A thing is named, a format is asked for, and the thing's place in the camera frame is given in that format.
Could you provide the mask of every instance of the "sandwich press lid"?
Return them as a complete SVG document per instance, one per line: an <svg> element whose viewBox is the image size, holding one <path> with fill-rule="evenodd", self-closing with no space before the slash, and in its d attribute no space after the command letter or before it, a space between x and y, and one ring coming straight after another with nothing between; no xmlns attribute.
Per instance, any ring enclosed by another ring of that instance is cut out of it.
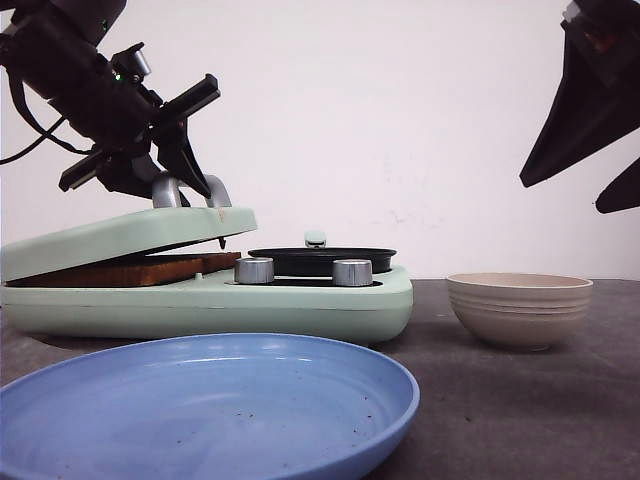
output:
<svg viewBox="0 0 640 480"><path fill-rule="evenodd" d="M248 232L241 207L154 208L2 247L2 279L17 280L130 254L155 253Z"/></svg>

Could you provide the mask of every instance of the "white backdrop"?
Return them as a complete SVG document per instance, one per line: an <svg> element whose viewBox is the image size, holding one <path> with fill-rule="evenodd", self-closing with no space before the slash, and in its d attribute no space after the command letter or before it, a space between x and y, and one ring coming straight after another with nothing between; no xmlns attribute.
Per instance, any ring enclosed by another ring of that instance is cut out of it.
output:
<svg viewBox="0 0 640 480"><path fill-rule="evenodd" d="M100 50L144 41L146 84L165 99L218 78L190 138L234 204L255 209L259 230L230 249L301 246L319 228L332 246L396 248L413 278L640 279L640 209L593 205L640 154L637 132L542 185L518 179L561 77L568 1L129 0ZM2 97L6 156L35 134L6 80ZM4 242L150 206L96 180L62 193L78 159L43 145L0 169Z"/></svg>

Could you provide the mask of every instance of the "blue plastic plate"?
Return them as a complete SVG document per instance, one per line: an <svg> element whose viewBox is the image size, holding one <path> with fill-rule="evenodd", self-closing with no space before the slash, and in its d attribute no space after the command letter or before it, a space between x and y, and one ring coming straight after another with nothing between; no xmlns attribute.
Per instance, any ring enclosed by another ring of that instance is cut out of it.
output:
<svg viewBox="0 0 640 480"><path fill-rule="evenodd" d="M84 355L0 392L20 479L355 479L418 407L407 369L315 337L172 338Z"/></svg>

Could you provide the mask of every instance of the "silver knob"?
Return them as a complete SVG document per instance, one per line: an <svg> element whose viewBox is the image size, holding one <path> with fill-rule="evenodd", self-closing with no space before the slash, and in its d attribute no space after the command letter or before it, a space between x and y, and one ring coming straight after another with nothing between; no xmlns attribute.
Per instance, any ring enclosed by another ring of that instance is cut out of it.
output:
<svg viewBox="0 0 640 480"><path fill-rule="evenodd" d="M339 287L364 287L373 283L371 260L333 261L333 284Z"/></svg>
<svg viewBox="0 0 640 480"><path fill-rule="evenodd" d="M234 280L242 285L273 282L273 258L239 258L236 260Z"/></svg>

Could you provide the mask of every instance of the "bowl rim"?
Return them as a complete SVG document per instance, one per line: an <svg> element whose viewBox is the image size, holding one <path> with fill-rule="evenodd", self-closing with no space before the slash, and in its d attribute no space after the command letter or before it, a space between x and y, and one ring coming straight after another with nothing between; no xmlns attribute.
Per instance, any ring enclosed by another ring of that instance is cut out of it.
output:
<svg viewBox="0 0 640 480"><path fill-rule="evenodd" d="M478 282L478 281L466 281L460 278L461 276L467 275L521 275L527 277L555 277L555 278L564 278L568 280L575 280L579 282L576 285L499 285L497 283L490 282ZM552 290L567 290L574 288L588 288L593 286L593 281L588 278L574 277L570 275L555 275L550 273L527 273L527 272L468 272L468 273L455 273L453 275L449 275L446 278L447 282L457 283L460 285L476 285L483 287L495 287L495 288L520 288L526 290L541 290L541 289L552 289Z"/></svg>

